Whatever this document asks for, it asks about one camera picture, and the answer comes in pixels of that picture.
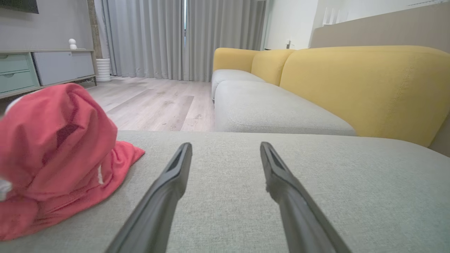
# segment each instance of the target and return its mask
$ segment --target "wooden floor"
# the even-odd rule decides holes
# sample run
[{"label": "wooden floor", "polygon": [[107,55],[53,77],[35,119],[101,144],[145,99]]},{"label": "wooden floor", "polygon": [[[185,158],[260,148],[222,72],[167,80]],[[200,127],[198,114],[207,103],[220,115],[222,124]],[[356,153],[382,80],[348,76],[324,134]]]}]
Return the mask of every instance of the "wooden floor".
[{"label": "wooden floor", "polygon": [[116,77],[87,90],[119,130],[214,129],[209,82]]}]

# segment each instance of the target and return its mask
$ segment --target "white vase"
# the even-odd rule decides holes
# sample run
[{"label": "white vase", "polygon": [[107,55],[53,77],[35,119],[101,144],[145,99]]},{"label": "white vase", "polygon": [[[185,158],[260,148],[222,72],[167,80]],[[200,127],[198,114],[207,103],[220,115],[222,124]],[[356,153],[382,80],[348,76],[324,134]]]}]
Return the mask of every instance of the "white vase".
[{"label": "white vase", "polygon": [[96,79],[97,82],[108,82],[111,81],[111,75],[109,74],[109,59],[96,59],[97,60],[97,70],[99,74]]}]

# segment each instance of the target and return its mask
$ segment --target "red fabric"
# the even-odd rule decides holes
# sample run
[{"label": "red fabric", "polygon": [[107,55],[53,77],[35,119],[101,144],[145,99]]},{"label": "red fabric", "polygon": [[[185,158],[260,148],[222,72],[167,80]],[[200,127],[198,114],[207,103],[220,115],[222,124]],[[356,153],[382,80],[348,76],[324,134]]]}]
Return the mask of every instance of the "red fabric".
[{"label": "red fabric", "polygon": [[0,202],[0,240],[57,224],[112,194],[144,154],[116,136],[77,84],[23,96],[0,121],[0,178],[13,184]]}]

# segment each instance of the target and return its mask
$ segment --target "white cabinet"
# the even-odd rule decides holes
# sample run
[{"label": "white cabinet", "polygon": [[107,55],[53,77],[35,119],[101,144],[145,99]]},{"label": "white cabinet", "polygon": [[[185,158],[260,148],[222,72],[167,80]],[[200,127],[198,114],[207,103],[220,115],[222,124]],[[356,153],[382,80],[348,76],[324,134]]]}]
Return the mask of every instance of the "white cabinet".
[{"label": "white cabinet", "polygon": [[41,85],[49,85],[94,75],[90,52],[35,52]]}]

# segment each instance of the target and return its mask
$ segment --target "sofa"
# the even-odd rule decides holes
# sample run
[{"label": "sofa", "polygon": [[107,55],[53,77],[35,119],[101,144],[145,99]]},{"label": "sofa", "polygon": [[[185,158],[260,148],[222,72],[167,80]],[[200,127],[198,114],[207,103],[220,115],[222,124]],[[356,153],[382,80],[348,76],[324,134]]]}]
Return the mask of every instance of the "sofa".
[{"label": "sofa", "polygon": [[216,131],[331,134],[428,147],[450,110],[450,54],[421,46],[218,48]]},{"label": "sofa", "polygon": [[0,252],[104,252],[180,144],[188,184],[167,252],[287,252],[266,192],[259,145],[270,142],[354,253],[449,252],[450,158],[383,138],[232,132],[119,131],[146,151],[105,201]]}]

